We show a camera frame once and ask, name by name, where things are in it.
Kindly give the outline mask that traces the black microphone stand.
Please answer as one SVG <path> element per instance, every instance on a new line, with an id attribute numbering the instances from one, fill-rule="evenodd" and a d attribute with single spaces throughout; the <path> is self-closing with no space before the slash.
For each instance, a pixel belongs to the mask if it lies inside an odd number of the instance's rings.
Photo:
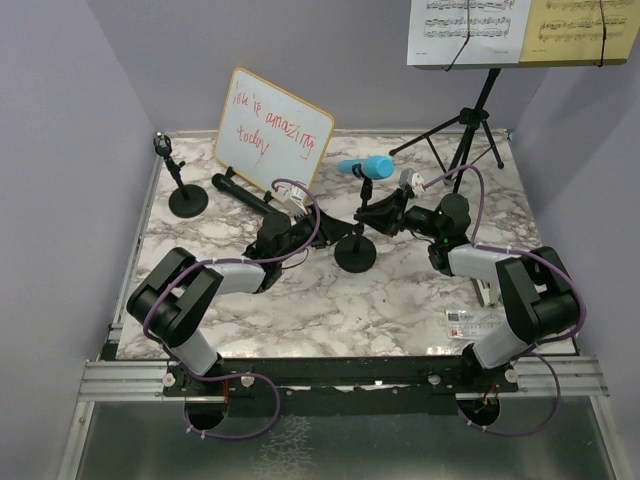
<path id="1" fill-rule="evenodd" d="M 372 180 L 364 173 L 362 164 L 351 167 L 352 173 L 362 180 L 360 190 L 361 209 L 364 209 L 372 197 Z M 375 245 L 364 237 L 364 223 L 359 221 L 352 234 L 343 237 L 336 245 L 334 258 L 338 266 L 349 273 L 363 273 L 369 270 L 377 257 Z"/>
<path id="2" fill-rule="evenodd" d="M 186 163 L 174 161 L 170 137 L 165 133 L 157 132 L 153 145 L 155 153 L 162 158 L 167 171 L 177 185 L 168 200 L 171 213 L 182 219 L 194 218 L 203 213 L 208 206 L 209 197 L 201 186 L 183 182 L 181 170 Z"/>

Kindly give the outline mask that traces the blue-headed microphone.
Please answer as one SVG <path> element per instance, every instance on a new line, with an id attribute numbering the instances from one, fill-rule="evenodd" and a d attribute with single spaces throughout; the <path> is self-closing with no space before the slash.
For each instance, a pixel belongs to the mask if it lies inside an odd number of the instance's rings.
<path id="1" fill-rule="evenodd" d="M 365 159 L 341 161 L 337 170 L 343 174 L 364 175 L 372 180 L 383 180 L 394 173 L 395 166 L 390 157 L 373 155 Z"/>

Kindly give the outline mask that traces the black microphone orange tip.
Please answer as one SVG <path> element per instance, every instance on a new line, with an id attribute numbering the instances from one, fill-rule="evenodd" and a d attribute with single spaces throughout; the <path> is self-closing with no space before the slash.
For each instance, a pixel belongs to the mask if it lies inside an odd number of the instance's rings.
<path id="1" fill-rule="evenodd" d="M 226 174 L 216 173 L 212 177 L 211 183 L 218 191 L 233 197 L 262 216 L 270 213 L 277 213 L 277 210 L 268 202 L 265 202 L 261 198 L 242 188 Z"/>

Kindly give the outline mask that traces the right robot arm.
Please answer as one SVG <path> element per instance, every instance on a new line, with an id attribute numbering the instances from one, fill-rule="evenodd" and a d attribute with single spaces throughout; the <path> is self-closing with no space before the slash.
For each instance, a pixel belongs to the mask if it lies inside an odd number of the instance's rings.
<path id="1" fill-rule="evenodd" d="M 501 294 L 506 320 L 463 352 L 459 378 L 467 389 L 483 390 L 496 368 L 564 340 L 583 325 L 584 300 L 553 248 L 524 251 L 472 242 L 469 202 L 457 193 L 446 194 L 433 210 L 406 204 L 407 195 L 398 189 L 360 207 L 355 219 L 389 237 L 407 230 L 430 238 L 427 252 L 435 270 L 497 286 Z"/>

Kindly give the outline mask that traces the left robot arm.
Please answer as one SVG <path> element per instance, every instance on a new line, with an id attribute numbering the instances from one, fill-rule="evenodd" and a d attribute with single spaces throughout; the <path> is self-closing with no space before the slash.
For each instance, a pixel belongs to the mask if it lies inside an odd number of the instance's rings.
<path id="1" fill-rule="evenodd" d="M 284 213 L 268 213 L 257 237 L 239 258 L 199 260 L 182 247 L 171 249 L 130 295 L 126 311 L 186 372 L 186 382 L 206 395 L 220 385 L 216 366 L 221 356 L 199 326 L 216 297 L 257 294 L 282 275 L 282 263 L 307 247 L 324 248 L 354 230 L 351 223 L 323 212 L 292 221 Z"/>

